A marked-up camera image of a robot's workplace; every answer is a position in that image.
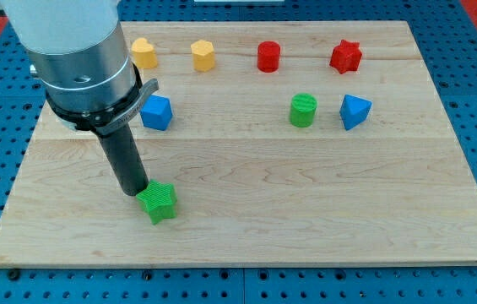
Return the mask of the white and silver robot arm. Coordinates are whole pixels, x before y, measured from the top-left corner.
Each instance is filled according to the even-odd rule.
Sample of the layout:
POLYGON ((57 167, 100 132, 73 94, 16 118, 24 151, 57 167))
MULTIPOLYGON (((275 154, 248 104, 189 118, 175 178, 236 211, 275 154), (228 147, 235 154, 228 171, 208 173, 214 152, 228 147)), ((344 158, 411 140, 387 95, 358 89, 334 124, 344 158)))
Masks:
POLYGON ((68 128, 97 136, 123 192, 149 179, 130 121, 159 88, 144 83, 127 49, 117 0, 1 0, 31 61, 30 73, 68 128))

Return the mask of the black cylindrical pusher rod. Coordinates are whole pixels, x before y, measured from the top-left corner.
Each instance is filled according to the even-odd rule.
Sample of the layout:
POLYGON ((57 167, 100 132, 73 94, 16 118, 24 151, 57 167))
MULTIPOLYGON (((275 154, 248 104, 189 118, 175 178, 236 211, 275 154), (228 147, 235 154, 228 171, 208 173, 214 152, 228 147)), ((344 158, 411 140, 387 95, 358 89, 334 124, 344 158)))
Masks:
POLYGON ((122 191, 127 196, 142 192, 149 179, 129 125, 97 137, 122 191))

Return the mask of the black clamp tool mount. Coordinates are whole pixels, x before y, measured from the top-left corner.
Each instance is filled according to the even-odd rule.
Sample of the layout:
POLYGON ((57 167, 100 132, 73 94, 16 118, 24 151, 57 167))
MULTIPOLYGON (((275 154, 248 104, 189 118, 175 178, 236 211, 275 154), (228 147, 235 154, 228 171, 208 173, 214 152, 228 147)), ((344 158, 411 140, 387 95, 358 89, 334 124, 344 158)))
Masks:
POLYGON ((46 100, 68 128, 75 131, 91 131, 98 136, 110 136, 120 128, 126 127, 140 112, 147 99, 159 89, 156 79, 143 83, 135 65, 133 65, 133 74, 135 76, 133 87, 121 99, 109 106, 100 104, 104 97, 111 95, 106 92, 100 94, 99 86, 96 87, 94 94, 89 93, 88 90, 82 90, 80 95, 64 96, 65 101, 71 101, 70 105, 58 103, 58 98, 62 95, 54 98, 47 93, 46 100))

